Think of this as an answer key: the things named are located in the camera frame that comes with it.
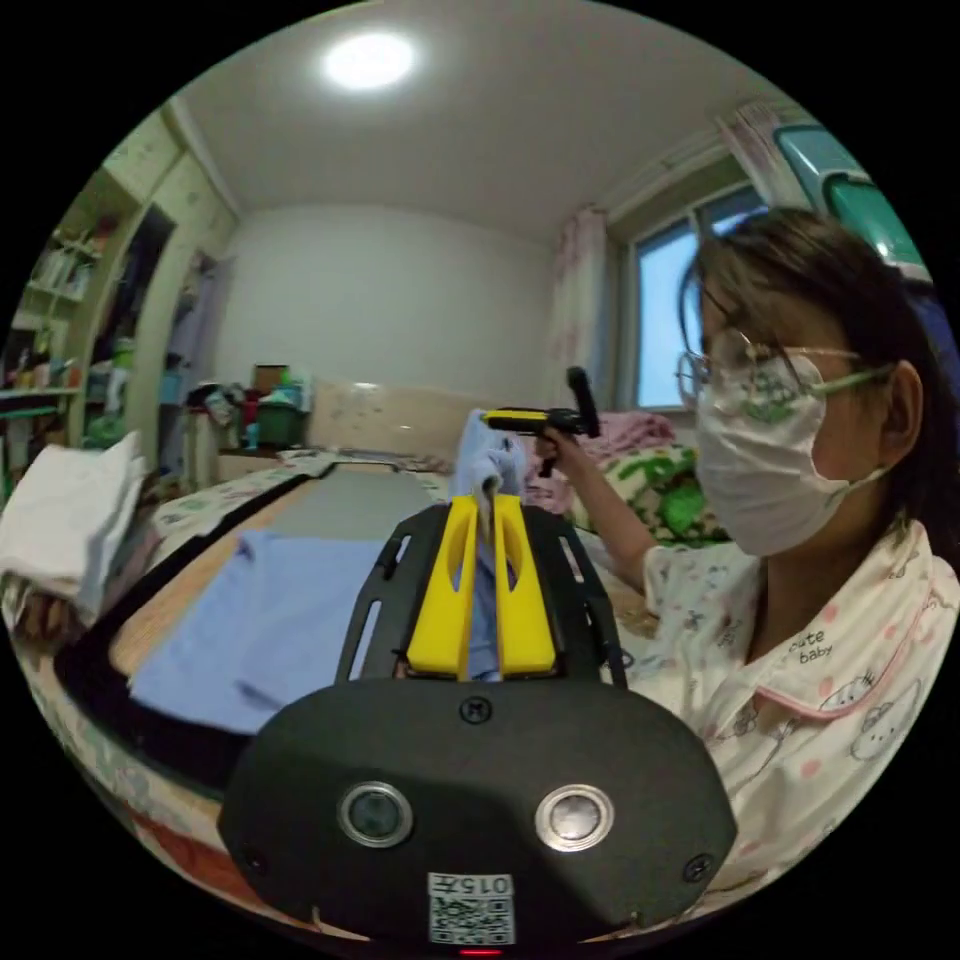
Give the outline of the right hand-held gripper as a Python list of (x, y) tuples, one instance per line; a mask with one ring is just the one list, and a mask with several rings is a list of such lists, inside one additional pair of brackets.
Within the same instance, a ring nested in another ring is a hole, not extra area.
[[(491, 430), (501, 432), (543, 432), (547, 427), (553, 427), (574, 435), (579, 444), (580, 437), (593, 440), (600, 436), (600, 421), (597, 416), (586, 417), (571, 411), (556, 410), (548, 414), (545, 410), (498, 408), (484, 411), (481, 420)], [(551, 477), (554, 472), (551, 467), (548, 466), (542, 473), (540, 459), (539, 462), (538, 477)]]

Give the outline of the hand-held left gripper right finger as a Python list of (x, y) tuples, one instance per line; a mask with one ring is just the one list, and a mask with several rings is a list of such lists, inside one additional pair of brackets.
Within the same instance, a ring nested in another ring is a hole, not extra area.
[(556, 647), (521, 498), (493, 499), (494, 578), (500, 675), (551, 675)]

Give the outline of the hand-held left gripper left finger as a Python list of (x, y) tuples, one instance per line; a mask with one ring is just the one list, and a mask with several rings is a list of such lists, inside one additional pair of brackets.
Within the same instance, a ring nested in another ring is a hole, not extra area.
[(470, 496), (452, 498), (406, 650), (408, 668), (417, 675), (467, 678), (477, 532), (475, 500)]

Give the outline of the person's right hand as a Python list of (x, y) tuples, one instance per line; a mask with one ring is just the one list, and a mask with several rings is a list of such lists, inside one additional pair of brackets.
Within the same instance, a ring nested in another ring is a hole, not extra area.
[(578, 483), (593, 466), (574, 435), (547, 427), (535, 439), (535, 452), (541, 461), (541, 472), (548, 466), (558, 470), (571, 484)]

